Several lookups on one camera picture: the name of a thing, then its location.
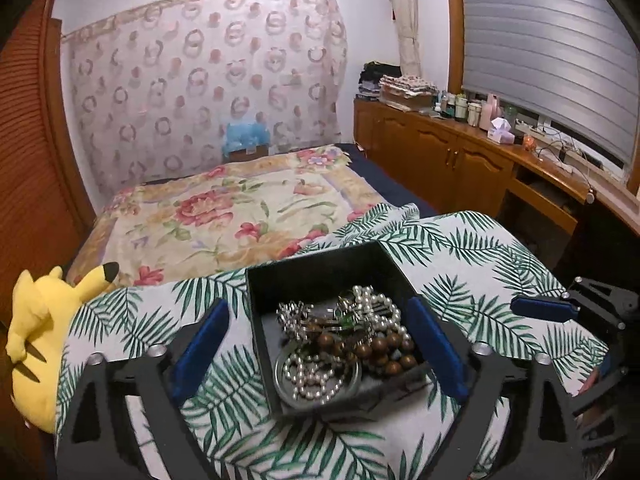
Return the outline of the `black square jewelry box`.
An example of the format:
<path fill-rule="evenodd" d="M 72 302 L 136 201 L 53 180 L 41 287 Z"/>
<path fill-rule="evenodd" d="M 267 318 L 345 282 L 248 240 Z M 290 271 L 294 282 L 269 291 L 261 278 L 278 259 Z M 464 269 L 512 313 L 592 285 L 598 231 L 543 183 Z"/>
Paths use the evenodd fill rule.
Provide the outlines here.
<path fill-rule="evenodd" d="M 312 252 L 246 272 L 254 351 L 276 419 L 346 411 L 425 377 L 405 323 L 416 296 L 379 242 Z M 342 330 L 338 300 L 363 314 Z"/>

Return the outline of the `green jade pendant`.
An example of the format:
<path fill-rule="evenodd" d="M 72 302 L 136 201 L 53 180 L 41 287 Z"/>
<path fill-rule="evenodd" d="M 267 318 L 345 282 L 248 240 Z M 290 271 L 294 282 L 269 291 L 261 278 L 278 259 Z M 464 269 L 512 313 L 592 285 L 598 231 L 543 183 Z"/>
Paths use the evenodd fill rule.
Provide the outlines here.
<path fill-rule="evenodd" d="M 338 300 L 334 318 L 342 330 L 363 330 L 366 325 L 363 314 L 344 298 Z"/>

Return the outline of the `yellow Pikachu plush toy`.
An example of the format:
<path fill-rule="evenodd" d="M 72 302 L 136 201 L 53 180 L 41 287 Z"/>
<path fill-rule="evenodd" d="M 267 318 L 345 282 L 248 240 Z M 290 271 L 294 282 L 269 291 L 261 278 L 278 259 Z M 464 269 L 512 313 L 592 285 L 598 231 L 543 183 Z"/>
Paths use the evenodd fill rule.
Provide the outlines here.
<path fill-rule="evenodd" d="M 27 270 L 18 276 L 6 354 L 12 364 L 11 400 L 29 425 L 54 433 L 58 375 L 70 322 L 118 274 L 119 265 L 108 262 L 96 266 L 75 286 L 63 280 L 60 266 L 40 278 Z"/>

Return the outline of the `floral bed quilt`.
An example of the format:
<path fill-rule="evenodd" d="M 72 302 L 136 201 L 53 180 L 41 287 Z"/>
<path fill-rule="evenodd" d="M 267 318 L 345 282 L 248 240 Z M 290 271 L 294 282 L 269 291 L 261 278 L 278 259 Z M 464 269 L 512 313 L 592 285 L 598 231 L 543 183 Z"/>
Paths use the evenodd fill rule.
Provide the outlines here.
<path fill-rule="evenodd" d="M 115 261 L 117 287 L 158 285 L 292 256 L 383 197 L 336 145 L 118 192 L 96 218 L 66 280 Z"/>

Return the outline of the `wooden sideboard cabinet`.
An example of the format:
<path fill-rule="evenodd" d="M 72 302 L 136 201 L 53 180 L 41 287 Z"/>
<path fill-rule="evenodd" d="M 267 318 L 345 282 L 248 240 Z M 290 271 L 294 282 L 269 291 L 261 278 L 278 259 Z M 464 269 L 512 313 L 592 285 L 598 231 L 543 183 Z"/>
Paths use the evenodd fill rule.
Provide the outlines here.
<path fill-rule="evenodd" d="M 629 261 L 639 230 L 598 176 L 565 170 L 549 152 L 499 145 L 450 119 L 354 102 L 354 138 L 372 162 L 441 214 L 499 221 L 549 268 L 588 257 Z"/>

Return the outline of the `pink tissue box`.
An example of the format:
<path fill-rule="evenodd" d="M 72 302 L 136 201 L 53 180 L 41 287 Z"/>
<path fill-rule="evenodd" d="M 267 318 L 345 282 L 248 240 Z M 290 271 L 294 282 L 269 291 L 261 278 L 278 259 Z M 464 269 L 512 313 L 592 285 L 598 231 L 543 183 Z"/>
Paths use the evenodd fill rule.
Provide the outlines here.
<path fill-rule="evenodd" d="M 503 117 L 496 117 L 490 122 L 487 136 L 495 144 L 513 145 L 515 141 L 510 122 Z"/>

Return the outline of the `brown louvered wardrobe door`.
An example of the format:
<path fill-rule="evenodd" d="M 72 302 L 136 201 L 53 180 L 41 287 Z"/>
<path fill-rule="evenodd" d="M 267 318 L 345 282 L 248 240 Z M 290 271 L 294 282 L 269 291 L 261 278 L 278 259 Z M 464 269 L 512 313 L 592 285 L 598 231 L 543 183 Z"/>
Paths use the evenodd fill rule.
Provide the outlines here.
<path fill-rule="evenodd" d="M 12 289 L 68 266 L 94 212 L 66 124 L 55 0 L 32 0 L 1 51 L 1 327 Z"/>

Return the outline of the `pink bottle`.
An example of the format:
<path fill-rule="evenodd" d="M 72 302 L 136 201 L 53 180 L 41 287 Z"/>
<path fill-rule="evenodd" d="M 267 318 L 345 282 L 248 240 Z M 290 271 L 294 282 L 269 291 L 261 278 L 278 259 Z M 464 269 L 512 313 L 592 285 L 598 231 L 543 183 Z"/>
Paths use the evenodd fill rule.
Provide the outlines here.
<path fill-rule="evenodd" d="M 482 103 L 482 110 L 480 111 L 480 121 L 478 122 L 480 130 L 489 131 L 491 128 L 491 122 L 499 116 L 499 98 L 493 93 L 488 93 L 486 100 Z"/>

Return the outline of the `blue plush toy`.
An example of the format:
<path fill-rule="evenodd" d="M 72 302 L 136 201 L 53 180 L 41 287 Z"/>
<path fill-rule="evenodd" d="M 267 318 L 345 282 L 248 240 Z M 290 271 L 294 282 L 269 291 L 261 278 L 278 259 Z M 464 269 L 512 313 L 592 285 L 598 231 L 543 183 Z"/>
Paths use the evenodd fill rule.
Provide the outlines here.
<path fill-rule="evenodd" d="M 228 124 L 222 144 L 222 154 L 229 157 L 238 151 L 252 150 L 270 144 L 270 132 L 260 122 L 240 122 Z"/>

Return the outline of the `grey window blind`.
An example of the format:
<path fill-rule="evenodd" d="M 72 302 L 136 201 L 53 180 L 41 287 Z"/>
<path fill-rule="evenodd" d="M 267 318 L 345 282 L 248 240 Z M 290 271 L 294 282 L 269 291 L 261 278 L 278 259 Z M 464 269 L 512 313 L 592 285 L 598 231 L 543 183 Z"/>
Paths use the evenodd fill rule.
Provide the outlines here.
<path fill-rule="evenodd" d="M 551 118 L 628 165 L 639 51 L 606 0 L 463 0 L 463 87 Z"/>

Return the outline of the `pink floral sheer curtain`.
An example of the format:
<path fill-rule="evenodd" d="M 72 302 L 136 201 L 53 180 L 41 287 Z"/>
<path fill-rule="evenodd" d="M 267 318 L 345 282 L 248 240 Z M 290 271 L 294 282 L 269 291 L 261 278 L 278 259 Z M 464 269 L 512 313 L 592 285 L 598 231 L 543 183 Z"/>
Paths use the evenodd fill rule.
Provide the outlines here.
<path fill-rule="evenodd" d="M 271 154 L 340 140 L 347 58 L 336 0 L 160 0 L 69 34 L 82 144 L 105 197 L 214 168 L 228 124 Z"/>

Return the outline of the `stack of folded clothes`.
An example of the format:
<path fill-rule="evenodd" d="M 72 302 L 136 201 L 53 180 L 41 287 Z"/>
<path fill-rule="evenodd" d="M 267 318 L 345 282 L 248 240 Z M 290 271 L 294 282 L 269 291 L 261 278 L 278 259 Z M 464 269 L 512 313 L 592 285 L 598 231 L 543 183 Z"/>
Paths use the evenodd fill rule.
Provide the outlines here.
<path fill-rule="evenodd" d="M 420 112 L 434 106 L 438 89 L 420 76 L 404 76 L 400 67 L 379 62 L 363 65 L 356 97 L 398 110 Z"/>

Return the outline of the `tied cream curtain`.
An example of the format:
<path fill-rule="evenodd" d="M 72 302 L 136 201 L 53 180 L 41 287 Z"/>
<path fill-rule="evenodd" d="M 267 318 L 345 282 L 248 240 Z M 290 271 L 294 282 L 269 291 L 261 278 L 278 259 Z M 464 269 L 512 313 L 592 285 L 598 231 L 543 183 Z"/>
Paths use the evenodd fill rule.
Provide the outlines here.
<path fill-rule="evenodd" d="M 398 37 L 400 70 L 404 76 L 422 75 L 418 0 L 390 0 Z"/>

